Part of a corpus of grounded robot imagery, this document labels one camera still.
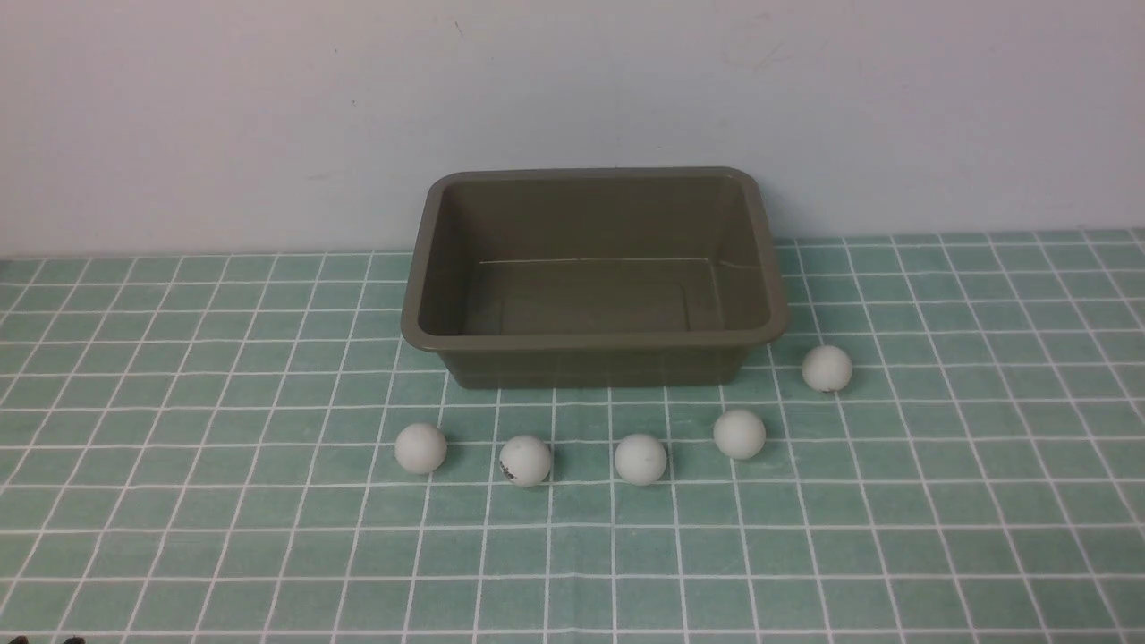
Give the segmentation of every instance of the rectangular container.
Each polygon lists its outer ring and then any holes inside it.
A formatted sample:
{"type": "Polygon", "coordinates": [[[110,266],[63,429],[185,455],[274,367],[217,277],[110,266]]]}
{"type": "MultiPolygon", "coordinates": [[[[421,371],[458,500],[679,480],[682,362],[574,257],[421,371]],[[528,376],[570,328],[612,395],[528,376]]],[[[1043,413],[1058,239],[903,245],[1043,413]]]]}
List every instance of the rectangular container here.
{"type": "Polygon", "coordinates": [[[429,189],[402,333],[467,388],[709,385],[788,317],[743,172],[467,172],[429,189]]]}

